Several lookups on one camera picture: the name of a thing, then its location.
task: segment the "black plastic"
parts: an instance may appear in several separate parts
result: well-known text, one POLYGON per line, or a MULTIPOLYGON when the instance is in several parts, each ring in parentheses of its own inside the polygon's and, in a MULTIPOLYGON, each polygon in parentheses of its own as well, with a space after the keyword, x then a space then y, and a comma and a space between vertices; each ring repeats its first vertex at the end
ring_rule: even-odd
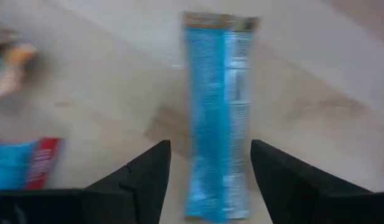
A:
POLYGON ((255 179, 274 224, 384 223, 384 193, 373 193, 260 140, 251 143, 255 179))
POLYGON ((170 162, 161 141, 85 189, 0 190, 0 223, 158 224, 170 162))

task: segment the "red label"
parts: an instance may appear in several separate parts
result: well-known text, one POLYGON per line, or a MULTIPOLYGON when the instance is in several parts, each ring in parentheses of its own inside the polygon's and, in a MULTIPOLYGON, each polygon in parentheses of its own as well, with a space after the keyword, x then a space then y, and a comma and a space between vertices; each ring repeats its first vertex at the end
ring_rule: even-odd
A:
POLYGON ((25 189, 42 189, 62 139, 42 138, 30 162, 25 189))

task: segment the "beige floor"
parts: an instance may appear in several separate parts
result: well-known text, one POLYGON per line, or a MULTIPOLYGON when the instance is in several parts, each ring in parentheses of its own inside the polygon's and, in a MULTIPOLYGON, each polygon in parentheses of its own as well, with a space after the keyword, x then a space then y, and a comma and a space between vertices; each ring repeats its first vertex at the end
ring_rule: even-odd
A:
MULTIPOLYGON (((367 189, 384 190, 384 88, 374 91, 356 84, 384 87, 384 79, 376 79, 384 74, 383 64, 374 60, 382 57, 384 62, 384 50, 377 50, 383 45, 370 45, 374 40, 366 37, 356 37, 361 49, 349 43, 356 51, 371 50, 372 59, 358 58, 356 52, 339 54, 326 46, 326 39, 316 49, 305 46, 297 39, 314 34, 293 33, 292 28, 303 27, 289 27, 291 21, 282 26, 293 14, 284 11, 289 5, 281 0, 110 0, 101 7, 99 1, 90 2, 84 7, 82 0, 0 1, 0 20, 40 50, 24 89, 0 101, 0 138, 66 138, 49 187, 84 187, 169 138, 173 155, 161 223, 184 223, 190 135, 177 13, 188 9, 264 17, 254 45, 245 151, 251 223, 271 223, 252 177, 251 139, 262 139, 367 189), (348 69, 328 66, 338 61, 348 69), (359 73, 361 66, 374 68, 373 81, 359 73)), ((315 7, 321 13, 329 10, 315 7)), ((338 19, 334 24, 340 32, 363 32, 343 17, 331 18, 338 19)), ((345 44, 342 35, 332 39, 338 48, 345 44)))

